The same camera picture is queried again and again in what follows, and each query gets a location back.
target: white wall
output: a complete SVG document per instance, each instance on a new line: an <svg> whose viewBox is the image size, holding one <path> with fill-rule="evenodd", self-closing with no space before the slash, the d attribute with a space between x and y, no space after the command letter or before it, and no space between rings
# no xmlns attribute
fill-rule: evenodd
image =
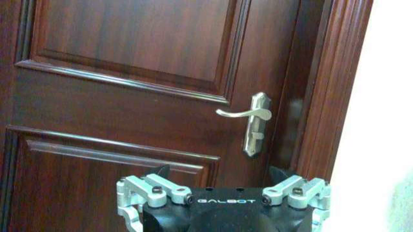
<svg viewBox="0 0 413 232"><path fill-rule="evenodd" d="M413 232L413 1L375 0L323 232Z"/></svg>

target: dark brown door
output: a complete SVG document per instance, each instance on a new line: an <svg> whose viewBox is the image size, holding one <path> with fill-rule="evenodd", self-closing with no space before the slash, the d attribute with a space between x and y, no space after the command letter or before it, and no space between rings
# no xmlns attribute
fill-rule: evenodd
<svg viewBox="0 0 413 232"><path fill-rule="evenodd" d="M262 186L301 2L7 1L3 228L124 231L115 182L162 164L182 185ZM311 19L323 1L305 2ZM247 118L215 110L258 92L273 119L251 159Z"/></svg>

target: screw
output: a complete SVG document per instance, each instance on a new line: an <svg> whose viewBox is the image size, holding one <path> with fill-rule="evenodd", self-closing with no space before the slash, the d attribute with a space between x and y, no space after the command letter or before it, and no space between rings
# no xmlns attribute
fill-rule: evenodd
<svg viewBox="0 0 413 232"><path fill-rule="evenodd" d="M293 194L297 196L302 196L303 195L302 188L293 188Z"/></svg>
<svg viewBox="0 0 413 232"><path fill-rule="evenodd" d="M160 186L154 186L152 187L152 193L160 194L162 193L162 187Z"/></svg>
<svg viewBox="0 0 413 232"><path fill-rule="evenodd" d="M184 198L184 203L186 204L192 204L194 203L194 197L191 194L188 194Z"/></svg>
<svg viewBox="0 0 413 232"><path fill-rule="evenodd" d="M263 205L270 205L271 204L271 199L270 199L270 197L267 195L263 195L262 203L263 203Z"/></svg>

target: door lock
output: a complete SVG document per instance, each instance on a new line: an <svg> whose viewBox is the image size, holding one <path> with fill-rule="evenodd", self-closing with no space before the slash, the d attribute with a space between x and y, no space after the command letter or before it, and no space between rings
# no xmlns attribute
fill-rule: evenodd
<svg viewBox="0 0 413 232"><path fill-rule="evenodd" d="M216 114L223 117L248 117L246 133L244 133L244 153L252 157L255 156L263 146L265 126L266 121L271 119L270 98L266 93L256 93L251 100L251 109L239 113L230 113L220 109Z"/></svg>

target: raised door panel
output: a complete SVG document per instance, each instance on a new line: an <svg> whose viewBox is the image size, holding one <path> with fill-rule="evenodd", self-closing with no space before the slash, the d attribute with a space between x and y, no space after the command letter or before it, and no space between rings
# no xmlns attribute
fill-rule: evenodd
<svg viewBox="0 0 413 232"><path fill-rule="evenodd" d="M1 199L9 202L8 231L123 231L115 208L120 177L142 176L168 164L174 182L212 185L218 159L168 153L67 134L9 130L3 181L13 188Z"/></svg>
<svg viewBox="0 0 413 232"><path fill-rule="evenodd" d="M227 102L242 1L25 2L20 66Z"/></svg>

